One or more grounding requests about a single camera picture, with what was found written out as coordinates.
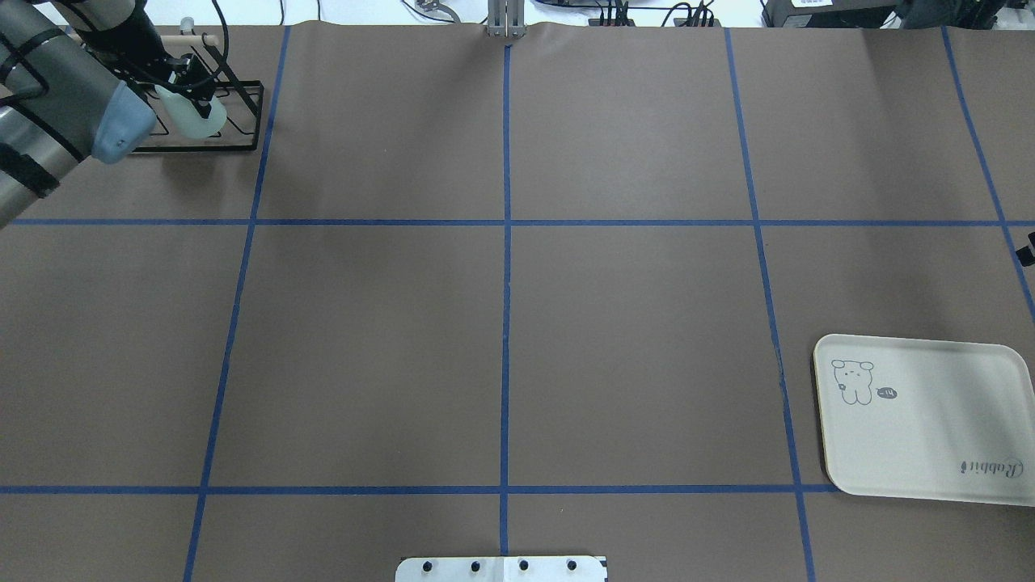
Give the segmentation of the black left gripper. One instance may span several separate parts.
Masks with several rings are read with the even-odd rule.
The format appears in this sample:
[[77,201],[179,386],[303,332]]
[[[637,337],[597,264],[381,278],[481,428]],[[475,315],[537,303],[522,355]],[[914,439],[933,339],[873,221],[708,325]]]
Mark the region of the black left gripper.
[[118,4],[118,11],[89,14],[89,45],[114,56],[120,69],[142,82],[162,88],[174,87],[174,95],[184,97],[197,114],[212,113],[215,85],[210,74],[189,76],[191,57],[173,57],[144,4]]

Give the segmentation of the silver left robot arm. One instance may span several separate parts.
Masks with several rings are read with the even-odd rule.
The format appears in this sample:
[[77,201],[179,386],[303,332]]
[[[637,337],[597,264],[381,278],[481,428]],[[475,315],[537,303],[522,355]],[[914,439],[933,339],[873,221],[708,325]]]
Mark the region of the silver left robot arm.
[[67,34],[36,1],[1,4],[2,222],[60,187],[81,162],[118,163],[148,139],[152,87],[181,136],[221,132],[220,69],[171,55],[144,1],[59,1]]

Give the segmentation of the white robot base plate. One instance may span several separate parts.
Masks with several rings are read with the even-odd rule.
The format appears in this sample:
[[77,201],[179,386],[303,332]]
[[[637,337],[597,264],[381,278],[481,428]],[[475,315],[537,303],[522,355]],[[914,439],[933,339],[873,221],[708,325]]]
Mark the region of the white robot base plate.
[[607,581],[607,560],[590,555],[414,557],[395,581]]

